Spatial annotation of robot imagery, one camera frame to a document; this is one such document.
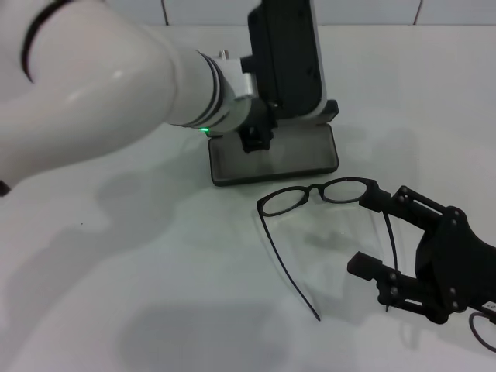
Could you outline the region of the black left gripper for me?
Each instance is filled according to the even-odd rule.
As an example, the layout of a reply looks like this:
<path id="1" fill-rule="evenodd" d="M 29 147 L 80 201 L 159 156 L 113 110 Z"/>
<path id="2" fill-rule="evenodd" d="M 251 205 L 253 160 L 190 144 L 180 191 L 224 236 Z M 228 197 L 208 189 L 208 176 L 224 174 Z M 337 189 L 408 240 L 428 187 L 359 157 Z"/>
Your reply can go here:
<path id="1" fill-rule="evenodd" d="M 236 130 L 241 140 L 243 151 L 251 153 L 269 150 L 277 127 L 272 108 L 258 98 L 252 100 L 248 116 Z"/>

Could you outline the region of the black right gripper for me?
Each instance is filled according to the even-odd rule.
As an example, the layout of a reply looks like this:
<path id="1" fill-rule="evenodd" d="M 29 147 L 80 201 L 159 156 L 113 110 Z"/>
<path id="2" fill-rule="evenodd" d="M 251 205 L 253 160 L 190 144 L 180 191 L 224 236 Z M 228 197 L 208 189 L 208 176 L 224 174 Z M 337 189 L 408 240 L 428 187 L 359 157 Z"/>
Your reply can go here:
<path id="1" fill-rule="evenodd" d="M 468 308 L 495 318 L 495 248 L 476 236 L 462 210 L 442 206 L 406 186 L 392 195 L 372 185 L 359 205 L 426 231 L 415 257 L 418 279 L 361 252 L 347 264 L 350 274 L 376 281 L 381 305 L 438 324 Z"/>

